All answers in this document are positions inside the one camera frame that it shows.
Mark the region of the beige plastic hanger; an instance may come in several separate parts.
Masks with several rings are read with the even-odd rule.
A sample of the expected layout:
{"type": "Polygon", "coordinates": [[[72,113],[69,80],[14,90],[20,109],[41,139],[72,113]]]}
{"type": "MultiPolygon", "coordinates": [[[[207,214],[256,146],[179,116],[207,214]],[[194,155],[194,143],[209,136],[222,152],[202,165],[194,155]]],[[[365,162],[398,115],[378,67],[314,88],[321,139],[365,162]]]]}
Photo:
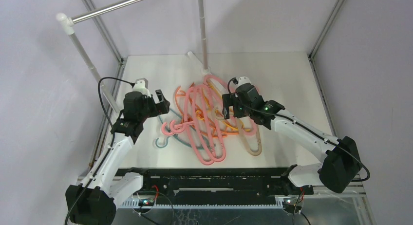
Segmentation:
{"type": "Polygon", "coordinates": [[[224,134],[227,135],[236,135],[238,136],[239,140],[241,141],[242,146],[244,149],[252,156],[259,156],[262,152],[262,143],[261,143],[261,135],[259,128],[254,124],[251,128],[244,128],[244,123],[239,118],[233,117],[233,112],[230,111],[230,120],[235,122],[235,126],[232,126],[228,121],[224,120],[223,114],[219,111],[218,107],[215,107],[212,110],[212,116],[224,123],[225,128],[229,128],[230,131],[223,131],[224,134]],[[257,147],[254,149],[250,146],[249,140],[252,137],[255,137],[257,147]]]}

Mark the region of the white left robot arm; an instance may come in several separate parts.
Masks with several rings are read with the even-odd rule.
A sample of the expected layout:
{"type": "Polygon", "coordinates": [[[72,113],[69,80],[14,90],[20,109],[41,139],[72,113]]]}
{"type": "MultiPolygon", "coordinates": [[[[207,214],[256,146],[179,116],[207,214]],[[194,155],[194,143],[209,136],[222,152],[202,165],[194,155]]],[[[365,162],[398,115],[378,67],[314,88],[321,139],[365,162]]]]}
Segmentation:
{"type": "Polygon", "coordinates": [[[119,206],[134,192],[147,194],[151,191],[151,179],[139,173],[126,173],[115,185],[112,181],[121,162],[143,131],[144,122],[169,112],[170,102],[161,90],[155,92],[158,103],[144,89],[125,95],[124,108],[113,124],[113,139],[107,145],[106,152],[80,184],[70,185],[65,192],[68,213],[64,224],[110,225],[119,206]]]}

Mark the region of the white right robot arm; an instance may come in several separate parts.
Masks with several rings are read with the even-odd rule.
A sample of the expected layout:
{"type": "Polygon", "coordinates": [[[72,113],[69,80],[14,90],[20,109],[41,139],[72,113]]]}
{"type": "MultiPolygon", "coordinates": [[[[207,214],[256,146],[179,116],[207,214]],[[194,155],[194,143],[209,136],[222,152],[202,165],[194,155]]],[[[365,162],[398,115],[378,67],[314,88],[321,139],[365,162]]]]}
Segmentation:
{"type": "Polygon", "coordinates": [[[317,164],[291,165],[282,175],[282,189],[293,194],[304,186],[325,186],[335,193],[342,193],[356,175],[367,167],[360,160],[356,142],[345,136],[340,139],[328,135],[296,118],[284,105],[275,100],[264,100],[247,77],[232,78],[236,86],[222,96],[223,114],[251,118],[255,124],[281,133],[299,143],[315,158],[317,164]]]}

